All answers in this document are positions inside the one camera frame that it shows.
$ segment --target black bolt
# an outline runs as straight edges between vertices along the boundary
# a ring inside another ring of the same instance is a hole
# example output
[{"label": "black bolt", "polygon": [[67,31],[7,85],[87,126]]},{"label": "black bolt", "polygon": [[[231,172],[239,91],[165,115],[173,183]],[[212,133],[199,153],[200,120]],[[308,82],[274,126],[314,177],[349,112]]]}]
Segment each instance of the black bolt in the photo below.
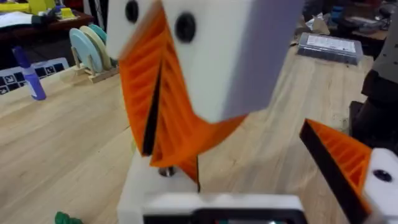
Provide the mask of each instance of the black bolt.
[{"label": "black bolt", "polygon": [[194,16],[189,12],[181,14],[175,23],[175,35],[183,43],[190,43],[197,29]]},{"label": "black bolt", "polygon": [[159,174],[163,177],[172,177],[175,174],[174,167],[161,167]]},{"label": "black bolt", "polygon": [[384,170],[374,170],[373,175],[375,175],[379,180],[384,182],[392,182],[391,175]]},{"label": "black bolt", "polygon": [[124,12],[126,13],[126,18],[128,21],[132,22],[133,24],[136,23],[139,14],[137,1],[130,0],[127,2]]}]

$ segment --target plastic container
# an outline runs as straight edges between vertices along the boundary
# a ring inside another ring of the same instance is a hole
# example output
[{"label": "plastic container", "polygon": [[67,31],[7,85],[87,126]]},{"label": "plastic container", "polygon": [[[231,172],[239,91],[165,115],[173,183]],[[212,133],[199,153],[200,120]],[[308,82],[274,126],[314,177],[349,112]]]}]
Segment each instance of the plastic container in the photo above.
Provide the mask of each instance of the plastic container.
[{"label": "plastic container", "polygon": [[362,44],[325,35],[303,33],[298,43],[299,55],[357,65],[363,58]]}]

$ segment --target paper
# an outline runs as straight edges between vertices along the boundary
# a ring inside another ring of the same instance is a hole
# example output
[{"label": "paper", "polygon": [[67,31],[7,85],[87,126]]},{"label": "paper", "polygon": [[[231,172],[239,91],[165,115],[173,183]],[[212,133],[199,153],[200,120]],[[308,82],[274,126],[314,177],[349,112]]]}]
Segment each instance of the paper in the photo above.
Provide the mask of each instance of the paper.
[{"label": "paper", "polygon": [[354,42],[348,40],[338,40],[327,37],[309,35],[307,44],[317,47],[326,47],[329,49],[344,50],[347,52],[355,53]]},{"label": "paper", "polygon": [[21,24],[32,24],[32,14],[9,12],[0,15],[0,28]]}]

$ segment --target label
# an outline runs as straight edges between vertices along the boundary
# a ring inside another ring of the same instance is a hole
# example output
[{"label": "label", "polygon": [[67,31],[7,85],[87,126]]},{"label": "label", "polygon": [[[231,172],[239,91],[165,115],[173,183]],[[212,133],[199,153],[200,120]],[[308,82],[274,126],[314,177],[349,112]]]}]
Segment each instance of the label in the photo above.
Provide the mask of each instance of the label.
[{"label": "label", "polygon": [[32,96],[37,97],[35,90],[33,89],[32,85],[30,84],[29,81],[26,80],[27,86],[29,86],[29,90],[32,93]]},{"label": "label", "polygon": [[347,40],[338,40],[316,35],[309,35],[307,44],[317,47],[326,47],[329,49],[343,50],[346,52],[355,53],[354,42]]}]

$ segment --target wooden workbench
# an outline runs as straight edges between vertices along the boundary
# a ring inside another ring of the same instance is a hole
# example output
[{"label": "wooden workbench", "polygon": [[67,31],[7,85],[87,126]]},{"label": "wooden workbench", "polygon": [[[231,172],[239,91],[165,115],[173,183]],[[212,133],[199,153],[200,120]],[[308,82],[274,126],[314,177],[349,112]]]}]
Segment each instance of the wooden workbench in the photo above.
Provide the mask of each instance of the wooden workbench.
[{"label": "wooden workbench", "polygon": [[[268,109],[253,113],[200,156],[204,192],[296,194],[310,223],[345,218],[299,140],[304,118],[344,129],[372,59],[347,66],[296,56],[292,48]],[[0,223],[53,223],[61,210],[84,223],[117,223],[131,161],[131,133],[119,77],[92,85],[68,72],[0,96]]]}]

